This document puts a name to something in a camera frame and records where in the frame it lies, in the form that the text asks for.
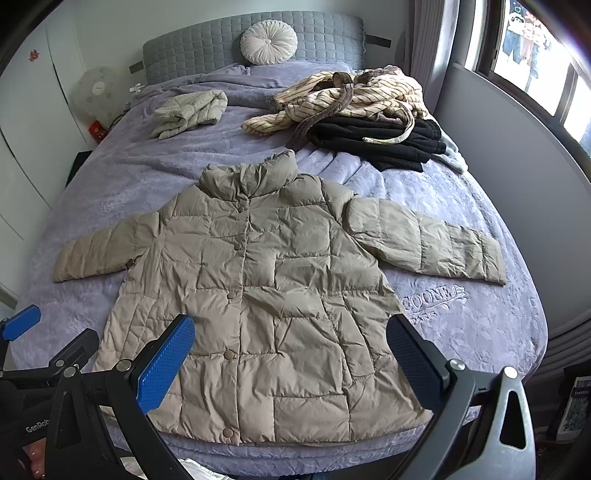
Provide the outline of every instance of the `gray quilted headboard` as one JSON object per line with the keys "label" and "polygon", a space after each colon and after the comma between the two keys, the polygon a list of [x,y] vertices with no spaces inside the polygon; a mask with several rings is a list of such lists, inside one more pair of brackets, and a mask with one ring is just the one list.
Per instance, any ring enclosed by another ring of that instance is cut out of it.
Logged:
{"label": "gray quilted headboard", "polygon": [[365,34],[358,17],[322,12],[263,12],[218,18],[167,33],[144,44],[148,84],[185,75],[208,73],[248,61],[240,52],[240,36],[261,20],[281,20],[297,33],[294,59],[343,60],[363,68]]}

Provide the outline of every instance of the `jacket collar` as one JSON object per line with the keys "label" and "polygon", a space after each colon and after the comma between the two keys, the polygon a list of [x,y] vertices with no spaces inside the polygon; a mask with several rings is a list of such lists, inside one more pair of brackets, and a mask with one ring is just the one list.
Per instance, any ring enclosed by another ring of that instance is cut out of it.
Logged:
{"label": "jacket collar", "polygon": [[222,200],[241,200],[279,190],[297,174],[296,157],[293,151],[285,150],[260,164],[209,165],[201,174],[200,188]]}

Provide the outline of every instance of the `metal screw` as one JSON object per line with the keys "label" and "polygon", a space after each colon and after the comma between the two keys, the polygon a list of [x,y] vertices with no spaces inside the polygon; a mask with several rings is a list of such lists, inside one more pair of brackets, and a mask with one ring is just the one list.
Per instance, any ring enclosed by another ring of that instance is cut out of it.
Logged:
{"label": "metal screw", "polygon": [[517,378],[517,370],[514,367],[505,367],[503,373],[509,378]]}
{"label": "metal screw", "polygon": [[129,370],[131,368],[131,360],[126,359],[126,360],[121,360],[121,361],[117,362],[116,368],[120,372],[127,372],[127,370]]}
{"label": "metal screw", "polygon": [[64,377],[71,378],[76,375],[76,367],[68,367],[64,370]]}
{"label": "metal screw", "polygon": [[449,361],[449,366],[453,370],[457,370],[458,372],[461,372],[462,370],[464,370],[466,368],[466,364],[464,362],[462,362],[461,360],[458,360],[457,358],[452,358]]}

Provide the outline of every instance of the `jacket sleeve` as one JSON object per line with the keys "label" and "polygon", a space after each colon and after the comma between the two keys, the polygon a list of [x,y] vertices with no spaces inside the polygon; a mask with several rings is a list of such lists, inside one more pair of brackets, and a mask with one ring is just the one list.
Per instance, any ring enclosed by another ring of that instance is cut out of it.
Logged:
{"label": "jacket sleeve", "polygon": [[406,270],[505,285],[499,242],[384,199],[353,197],[343,226],[370,253]]}
{"label": "jacket sleeve", "polygon": [[123,270],[141,256],[172,215],[177,197],[158,212],[138,213],[117,225],[70,240],[56,262],[53,281],[86,278]]}

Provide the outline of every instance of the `white fan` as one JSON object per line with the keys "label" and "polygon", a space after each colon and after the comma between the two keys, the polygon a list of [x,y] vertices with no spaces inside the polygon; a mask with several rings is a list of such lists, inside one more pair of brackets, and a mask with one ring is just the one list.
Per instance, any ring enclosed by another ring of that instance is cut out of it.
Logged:
{"label": "white fan", "polygon": [[76,106],[96,118],[106,129],[123,113],[128,97],[123,82],[109,67],[88,70],[72,91]]}

